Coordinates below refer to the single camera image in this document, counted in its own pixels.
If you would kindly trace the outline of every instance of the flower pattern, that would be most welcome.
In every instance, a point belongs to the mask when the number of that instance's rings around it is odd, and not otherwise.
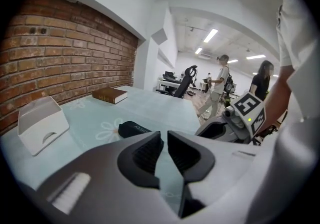
[[[95,135],[95,139],[98,141],[106,140],[107,143],[116,142],[116,141],[120,140],[118,128],[121,123],[123,123],[122,118],[115,119],[113,124],[111,124],[109,122],[102,122],[100,124],[100,126],[105,131],[97,133]]]

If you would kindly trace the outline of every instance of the brick wall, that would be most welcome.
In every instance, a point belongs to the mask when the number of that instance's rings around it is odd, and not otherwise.
[[[84,4],[25,0],[0,46],[0,134],[38,98],[63,104],[99,88],[132,86],[137,40]]]

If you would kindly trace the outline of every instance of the black pouch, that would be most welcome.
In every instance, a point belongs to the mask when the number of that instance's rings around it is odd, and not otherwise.
[[[127,121],[127,122],[124,122],[123,124],[120,124],[118,129],[119,135],[123,138],[128,138],[134,135],[144,134],[149,132],[152,132],[152,131],[150,131],[149,129],[143,126],[138,125],[133,121]]]

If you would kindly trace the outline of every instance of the floor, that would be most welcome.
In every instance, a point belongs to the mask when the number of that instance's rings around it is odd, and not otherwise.
[[[204,105],[205,101],[207,100],[207,98],[210,96],[210,91],[208,91],[208,93],[204,93],[204,91],[200,92],[200,90],[197,89],[191,89],[189,88],[188,91],[192,91],[194,93],[196,93],[194,96],[189,96],[188,94],[184,95],[184,99],[190,100],[192,101],[193,107],[195,108],[195,110],[197,111],[201,106]],[[224,111],[224,106],[222,104],[219,104],[218,106],[218,112],[217,112],[217,116],[221,116],[222,112]],[[207,110],[207,112],[205,112],[204,114],[202,114],[199,117],[199,122],[202,125],[206,119],[210,116],[211,113],[211,107]]]

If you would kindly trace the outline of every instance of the fluorescent light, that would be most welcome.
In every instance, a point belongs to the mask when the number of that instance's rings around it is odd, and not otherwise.
[[[264,54],[261,55],[255,55],[255,56],[248,56],[247,59],[251,60],[251,59],[257,59],[257,58],[265,58],[266,56]]]
[[[208,34],[208,36],[205,38],[204,42],[208,43],[213,38],[213,36],[215,36],[217,32],[218,30],[212,29],[211,32]]]
[[[198,50],[195,52],[196,54],[199,54],[202,51],[202,48],[199,47]]]
[[[238,62],[238,60],[231,60],[228,63]]]

